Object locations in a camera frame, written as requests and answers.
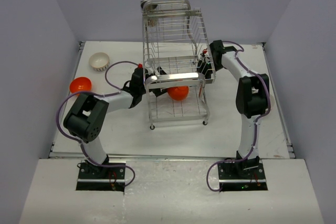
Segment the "black and white striped bowl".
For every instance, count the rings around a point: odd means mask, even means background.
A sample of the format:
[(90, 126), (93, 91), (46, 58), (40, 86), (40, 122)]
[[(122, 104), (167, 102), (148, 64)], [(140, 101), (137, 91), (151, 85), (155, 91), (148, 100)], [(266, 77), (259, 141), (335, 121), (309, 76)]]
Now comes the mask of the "black and white striped bowl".
[(104, 52), (96, 52), (89, 58), (89, 65), (94, 71), (105, 71), (110, 65), (110, 58)]

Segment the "orange bowl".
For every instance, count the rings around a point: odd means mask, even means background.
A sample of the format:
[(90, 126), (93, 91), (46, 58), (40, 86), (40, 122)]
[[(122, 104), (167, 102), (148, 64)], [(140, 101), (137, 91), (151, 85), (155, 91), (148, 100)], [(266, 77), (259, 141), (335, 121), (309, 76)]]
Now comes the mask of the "orange bowl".
[(72, 80), (69, 85), (70, 93), (76, 93), (79, 91), (91, 91), (92, 83), (87, 77), (78, 77)]
[(189, 93), (188, 86), (171, 87), (167, 89), (169, 96), (175, 101), (183, 101)]

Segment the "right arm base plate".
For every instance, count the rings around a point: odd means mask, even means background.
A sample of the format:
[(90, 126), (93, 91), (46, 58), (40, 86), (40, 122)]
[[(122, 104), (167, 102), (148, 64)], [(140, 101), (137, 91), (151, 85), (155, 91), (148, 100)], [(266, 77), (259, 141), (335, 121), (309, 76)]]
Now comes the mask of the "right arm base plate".
[(267, 191), (266, 175), (262, 161), (252, 169), (243, 170), (240, 163), (217, 165), (219, 188), (225, 191)]

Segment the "stainless steel dish rack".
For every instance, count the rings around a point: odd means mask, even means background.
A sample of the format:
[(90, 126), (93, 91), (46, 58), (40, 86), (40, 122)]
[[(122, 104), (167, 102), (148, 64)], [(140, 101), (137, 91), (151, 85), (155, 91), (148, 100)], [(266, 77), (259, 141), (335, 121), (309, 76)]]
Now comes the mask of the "stainless steel dish rack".
[[(209, 48), (203, 15), (200, 8), (192, 8), (188, 0), (151, 0), (157, 4), (156, 26), (148, 27), (142, 16), (143, 67), (154, 75), (144, 81), (150, 129), (159, 123), (201, 120), (207, 125), (210, 110), (206, 80), (196, 71), (200, 53)], [(167, 75), (157, 75), (161, 67)], [(168, 92), (155, 97), (153, 89), (188, 86), (183, 101), (173, 100)]]

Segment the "metal cutlery holder cup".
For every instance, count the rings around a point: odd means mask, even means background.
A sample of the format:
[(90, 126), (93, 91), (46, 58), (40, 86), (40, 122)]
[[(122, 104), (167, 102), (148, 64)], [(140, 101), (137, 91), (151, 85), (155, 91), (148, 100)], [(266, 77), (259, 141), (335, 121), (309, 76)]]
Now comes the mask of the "metal cutlery holder cup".
[(141, 1), (141, 11), (142, 11), (143, 17), (145, 17), (146, 25), (148, 27), (154, 27), (156, 26), (157, 18), (155, 17), (155, 14), (156, 14), (156, 9), (158, 5), (149, 3), (148, 5), (145, 6), (145, 4), (150, 1), (151, 0)]

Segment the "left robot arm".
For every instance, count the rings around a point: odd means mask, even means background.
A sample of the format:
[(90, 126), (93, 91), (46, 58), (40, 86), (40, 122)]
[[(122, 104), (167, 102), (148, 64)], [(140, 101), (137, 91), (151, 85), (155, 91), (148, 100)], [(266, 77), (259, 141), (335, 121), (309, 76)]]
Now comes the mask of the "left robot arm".
[(73, 140), (77, 141), (87, 159), (92, 164), (90, 171), (97, 178), (108, 175), (109, 159), (99, 140), (99, 134), (108, 113), (131, 109), (137, 106), (146, 93), (144, 81), (153, 76), (141, 66), (135, 68), (131, 79), (114, 94), (99, 95), (93, 92), (80, 93), (68, 111), (63, 127)]

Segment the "cream flower pattern bowl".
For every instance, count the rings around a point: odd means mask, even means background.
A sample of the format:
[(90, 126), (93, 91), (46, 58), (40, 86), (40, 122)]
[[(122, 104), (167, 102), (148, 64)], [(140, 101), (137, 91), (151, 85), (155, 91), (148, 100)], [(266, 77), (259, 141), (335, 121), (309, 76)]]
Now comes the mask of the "cream flower pattern bowl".
[(270, 96), (270, 110), (276, 107), (276, 100), (273, 95)]

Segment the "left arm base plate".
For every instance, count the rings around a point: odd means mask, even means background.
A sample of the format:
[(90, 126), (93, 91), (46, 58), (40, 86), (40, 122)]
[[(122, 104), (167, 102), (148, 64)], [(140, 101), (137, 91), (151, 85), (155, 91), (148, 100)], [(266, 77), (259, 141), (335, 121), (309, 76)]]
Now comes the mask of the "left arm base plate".
[(122, 163), (112, 163), (122, 167), (105, 168), (93, 166), (84, 161), (77, 164), (79, 168), (77, 191), (119, 191), (125, 189), (125, 168)]

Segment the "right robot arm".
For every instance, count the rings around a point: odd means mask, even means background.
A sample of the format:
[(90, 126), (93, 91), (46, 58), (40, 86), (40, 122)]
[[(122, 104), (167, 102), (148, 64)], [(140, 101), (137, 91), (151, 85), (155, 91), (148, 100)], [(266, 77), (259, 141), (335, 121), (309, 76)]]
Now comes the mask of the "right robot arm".
[(244, 52), (241, 45), (234, 43), (232, 47), (226, 47), (222, 40), (214, 40), (209, 46), (215, 70), (228, 70), (238, 83), (235, 103), (242, 127), (236, 158), (216, 162), (207, 173), (214, 166), (224, 163), (228, 167), (233, 166), (239, 178), (246, 178), (259, 165), (258, 128), (261, 119), (270, 112), (269, 77), (251, 70), (239, 58), (239, 53)]

